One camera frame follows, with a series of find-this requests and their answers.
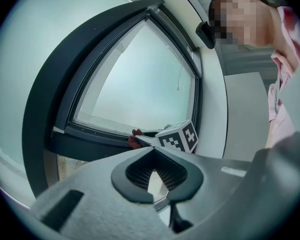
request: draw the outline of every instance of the pink shirt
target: pink shirt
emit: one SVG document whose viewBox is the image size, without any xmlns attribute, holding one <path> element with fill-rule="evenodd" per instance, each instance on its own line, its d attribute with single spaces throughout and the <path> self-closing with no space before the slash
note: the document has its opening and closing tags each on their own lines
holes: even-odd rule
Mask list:
<svg viewBox="0 0 300 240">
<path fill-rule="evenodd" d="M 290 7 L 280 6 L 277 8 L 277 10 L 282 21 L 281 29 L 283 36 L 292 48 L 298 63 L 300 63 L 300 20 Z M 294 73 L 287 59 L 278 51 L 275 50 L 271 55 L 271 58 L 279 70 L 278 77 L 280 78 L 280 92 L 282 88 L 285 87 L 289 79 L 293 77 Z M 274 126 L 271 133 L 271 147 L 295 132 L 295 127 L 292 124 L 290 116 L 280 100 L 278 101 L 279 110 L 276 113 L 276 110 L 273 106 L 274 90 L 275 84 L 271 84 L 268 91 L 269 121 L 271 122 L 274 120 Z"/>
</svg>

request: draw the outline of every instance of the woman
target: woman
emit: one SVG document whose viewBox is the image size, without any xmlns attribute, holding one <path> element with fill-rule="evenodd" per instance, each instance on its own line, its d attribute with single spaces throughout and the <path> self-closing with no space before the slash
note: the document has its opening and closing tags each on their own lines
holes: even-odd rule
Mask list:
<svg viewBox="0 0 300 240">
<path fill-rule="evenodd" d="M 266 148 L 292 135 L 295 128 L 278 93 L 300 64 L 300 20 L 287 6 L 267 0 L 211 0 L 209 24 L 219 39 L 232 36 L 239 45 L 272 45 L 272 60 L 278 67 L 275 84 L 268 91 L 269 134 Z"/>
</svg>

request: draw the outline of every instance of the ceiling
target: ceiling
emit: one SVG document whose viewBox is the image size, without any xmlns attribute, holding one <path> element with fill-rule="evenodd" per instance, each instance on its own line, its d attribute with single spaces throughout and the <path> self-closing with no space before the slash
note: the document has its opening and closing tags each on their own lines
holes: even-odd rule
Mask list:
<svg viewBox="0 0 300 240">
<path fill-rule="evenodd" d="M 208 14 L 211 0 L 198 0 Z M 268 0 L 273 3 L 283 4 L 284 0 Z M 277 79 L 278 68 L 270 58 L 274 49 L 271 46 L 238 49 L 237 45 L 221 44 L 221 53 L 224 61 L 224 75 L 259 72 L 264 86 L 268 91 L 269 85 Z"/>
</svg>

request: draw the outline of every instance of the brown hair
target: brown hair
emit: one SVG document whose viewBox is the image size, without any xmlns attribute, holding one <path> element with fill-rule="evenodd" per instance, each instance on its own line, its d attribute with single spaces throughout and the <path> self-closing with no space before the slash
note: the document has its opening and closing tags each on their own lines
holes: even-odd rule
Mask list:
<svg viewBox="0 0 300 240">
<path fill-rule="evenodd" d="M 264 4 L 271 6 L 273 8 L 277 8 L 277 6 L 271 2 L 268 2 L 267 0 L 260 0 Z M 220 34 L 220 37 L 217 38 L 226 39 L 226 26 L 221 24 L 221 15 L 220 13 L 216 13 L 216 11 L 220 12 L 220 0 L 211 0 L 209 5 L 209 11 L 208 11 L 208 17 L 209 17 L 209 24 L 213 32 L 216 34 Z"/>
</svg>

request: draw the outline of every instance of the frosted glass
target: frosted glass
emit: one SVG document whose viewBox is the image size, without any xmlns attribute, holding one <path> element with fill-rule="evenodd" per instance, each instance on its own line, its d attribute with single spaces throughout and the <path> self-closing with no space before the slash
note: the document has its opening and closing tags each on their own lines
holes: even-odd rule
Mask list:
<svg viewBox="0 0 300 240">
<path fill-rule="evenodd" d="M 182 63 L 145 25 L 113 65 L 97 100 L 90 100 L 93 111 L 81 109 L 76 120 L 129 134 L 136 128 L 164 129 L 187 119 L 190 90 L 191 77 Z"/>
<path fill-rule="evenodd" d="M 56 46 L 88 19 L 128 2 L 20 0 L 16 4 L 0 29 L 2 153 L 23 165 L 21 136 L 26 102 L 39 70 Z"/>
</svg>

